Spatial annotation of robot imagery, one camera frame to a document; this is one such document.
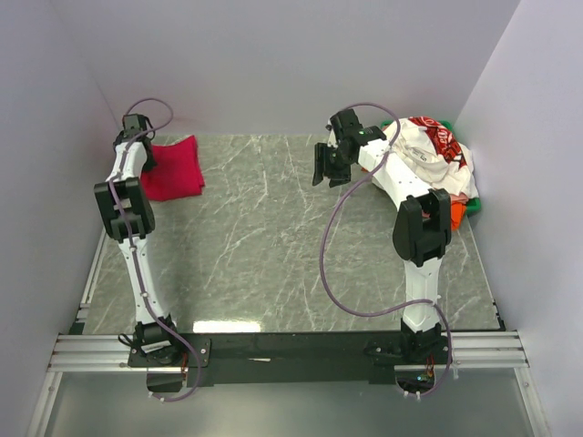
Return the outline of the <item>magenta red t shirt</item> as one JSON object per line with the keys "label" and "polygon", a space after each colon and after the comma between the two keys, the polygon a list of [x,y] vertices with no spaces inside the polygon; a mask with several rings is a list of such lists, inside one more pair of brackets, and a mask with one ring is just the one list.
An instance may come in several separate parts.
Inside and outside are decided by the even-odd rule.
{"label": "magenta red t shirt", "polygon": [[140,181],[150,201],[164,202],[195,197],[205,187],[194,136],[168,146],[154,145],[156,166],[142,171]]}

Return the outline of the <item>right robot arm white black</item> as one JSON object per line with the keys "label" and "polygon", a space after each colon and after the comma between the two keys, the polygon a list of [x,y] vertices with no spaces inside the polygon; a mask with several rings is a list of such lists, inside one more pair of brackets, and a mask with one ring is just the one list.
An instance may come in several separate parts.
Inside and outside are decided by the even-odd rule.
{"label": "right robot arm white black", "polygon": [[363,180],[375,182],[397,209],[392,239],[405,275],[405,303],[394,307],[404,311],[400,353],[419,363],[446,345],[445,317],[437,302],[439,271],[452,238],[449,194],[423,182],[383,133],[364,128],[331,133],[328,141],[314,145],[312,183],[327,179],[332,188],[348,183],[354,164],[368,171]]}

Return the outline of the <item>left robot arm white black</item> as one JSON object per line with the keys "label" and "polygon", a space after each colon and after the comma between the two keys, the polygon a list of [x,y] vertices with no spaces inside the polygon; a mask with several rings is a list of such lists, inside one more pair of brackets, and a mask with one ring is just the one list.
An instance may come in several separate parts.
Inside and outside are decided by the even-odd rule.
{"label": "left robot arm white black", "polygon": [[94,195],[104,229],[122,253],[134,295],[134,333],[118,339],[130,348],[132,358],[173,365],[181,359],[182,344],[150,266],[148,238],[156,222],[140,181],[142,170],[153,162],[149,138],[122,131],[114,141],[114,151],[113,169],[94,186]]}

